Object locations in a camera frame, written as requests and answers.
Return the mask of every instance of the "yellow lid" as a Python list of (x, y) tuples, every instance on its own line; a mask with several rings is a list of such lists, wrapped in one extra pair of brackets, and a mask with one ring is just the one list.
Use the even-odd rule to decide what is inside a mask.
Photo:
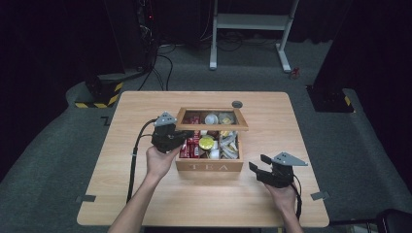
[(204, 150), (210, 150), (213, 147), (213, 139), (210, 137), (203, 137), (199, 140), (199, 146)]

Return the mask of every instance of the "black cable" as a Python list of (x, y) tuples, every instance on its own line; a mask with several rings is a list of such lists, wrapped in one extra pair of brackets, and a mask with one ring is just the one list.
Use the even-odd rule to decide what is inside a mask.
[(372, 229), (370, 228), (370, 223), (369, 222), (366, 223), (366, 229), (367, 229), (367, 233), (372, 232)]
[(300, 180), (297, 178), (297, 176), (293, 175), (297, 182), (299, 183), (299, 191), (297, 191), (296, 186), (291, 183), (291, 187), (293, 188), (294, 192), (296, 193), (296, 200), (297, 200), (297, 207), (296, 207), (296, 217), (297, 219), (300, 218), (300, 214), (302, 213), (302, 185), (300, 184)]
[(237, 43), (240, 42), (243, 39), (243, 35), (241, 33), (238, 33), (236, 31), (232, 32), (231, 35), (224, 35), (223, 33), (220, 33), (219, 36), (223, 38), (226, 42), (228, 43)]
[(140, 139), (143, 137), (143, 131), (145, 131), (146, 127), (148, 127), (149, 124), (155, 122), (156, 119), (151, 119), (148, 122), (146, 122), (146, 124), (142, 127), (142, 129), (140, 130), (139, 136), (136, 139), (136, 143), (134, 145), (133, 148), (133, 153), (132, 153), (132, 158), (131, 158), (131, 164), (130, 164), (130, 179), (129, 179), (129, 189), (127, 192), (127, 200), (126, 202), (128, 202), (133, 194), (133, 185), (134, 185), (134, 175), (136, 172), (136, 156), (137, 156), (137, 146), (139, 145)]
[(161, 75), (159, 74), (159, 72), (155, 68), (154, 68), (154, 74), (157, 77), (158, 84), (160, 85), (161, 90), (164, 90), (163, 89), (163, 80), (161, 79)]
[(146, 76), (146, 78), (143, 80), (142, 84), (140, 85), (140, 87), (137, 90), (141, 90), (143, 85), (145, 84), (145, 82), (148, 80), (148, 77), (151, 75), (153, 69), (151, 69), (151, 71), (148, 73), (148, 75)]
[(204, 41), (204, 42), (201, 42), (200, 43), (200, 46), (199, 46), (199, 49), (200, 50), (209, 50), (210, 49), (210, 47), (212, 46), (212, 43), (211, 43), (212, 41)]
[(239, 43), (239, 45), (236, 47), (236, 48), (234, 48), (234, 49), (232, 49), (232, 50), (227, 50), (227, 49), (224, 49), (224, 48), (222, 48), (222, 47), (219, 47), (219, 46), (217, 46), (217, 48), (219, 49), (219, 50), (223, 50), (223, 51), (236, 51), (236, 50), (239, 50), (241, 47), (242, 47), (242, 45), (243, 45), (243, 40), (242, 40), (242, 38), (239, 36), (238, 37), (238, 40), (231, 40), (231, 38), (225, 38), (224, 39), (224, 41), (225, 42), (227, 42), (227, 43), (232, 43), (232, 44), (237, 44), (237, 43)]
[(173, 70), (173, 62), (167, 56), (164, 56), (164, 55), (158, 55), (158, 56), (163, 57), (163, 58), (169, 60), (169, 62), (170, 62), (170, 71), (169, 71), (169, 74), (167, 75), (167, 80), (166, 80), (166, 90), (169, 90), (169, 80), (170, 80), (170, 75), (172, 74), (172, 70)]
[(276, 44), (277, 40), (269, 40), (269, 39), (264, 39), (261, 42), (249, 42), (249, 41), (243, 41), (244, 46), (266, 46), (266, 45), (272, 45)]

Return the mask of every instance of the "white shelf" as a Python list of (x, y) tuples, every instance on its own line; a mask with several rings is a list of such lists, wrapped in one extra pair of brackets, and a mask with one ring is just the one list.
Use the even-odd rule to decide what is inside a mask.
[(218, 28), (285, 30), (288, 16), (218, 14)]

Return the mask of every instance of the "hazard tape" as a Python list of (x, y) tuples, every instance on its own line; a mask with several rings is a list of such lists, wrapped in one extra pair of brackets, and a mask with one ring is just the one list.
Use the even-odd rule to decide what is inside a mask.
[(348, 96), (345, 96), (345, 102), (346, 102), (346, 105), (351, 106), (351, 100), (349, 99)]
[(111, 95), (107, 96), (108, 101), (105, 103), (102, 102), (75, 102), (77, 108), (88, 109), (88, 108), (98, 108), (105, 109), (111, 108), (115, 105), (116, 101), (119, 98), (120, 90), (123, 86), (123, 83), (119, 83), (115, 86), (114, 91)]

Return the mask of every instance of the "gray carpet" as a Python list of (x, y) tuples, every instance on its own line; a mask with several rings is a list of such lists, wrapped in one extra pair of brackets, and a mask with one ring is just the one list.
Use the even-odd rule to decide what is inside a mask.
[[(344, 90), (356, 109), (353, 114), (317, 113), (312, 107), (305, 86), (316, 79), (330, 43), (287, 43), (291, 66), (300, 68), (300, 77), (291, 80), (281, 69), (273, 43), (262, 42), (252, 41), (235, 51), (218, 50), (216, 71), (208, 69), (209, 50), (161, 48), (159, 52), (173, 61), (169, 90), (287, 92), (320, 189), (330, 194), (325, 204), (331, 221), (374, 218), (387, 208), (412, 212), (411, 194), (376, 138), (357, 94)], [(168, 60), (159, 57), (155, 68), (165, 85)], [(121, 91), (137, 90), (143, 80), (125, 81)], [(77, 223), (77, 197), (86, 193), (109, 128), (102, 117), (110, 121), (116, 104), (109, 109), (75, 108), (83, 85), (68, 90), (69, 108), (33, 140), (1, 182), (0, 232), (107, 231), (108, 226)], [(142, 90), (161, 90), (155, 74)], [(340, 233), (346, 227), (305, 232)]]

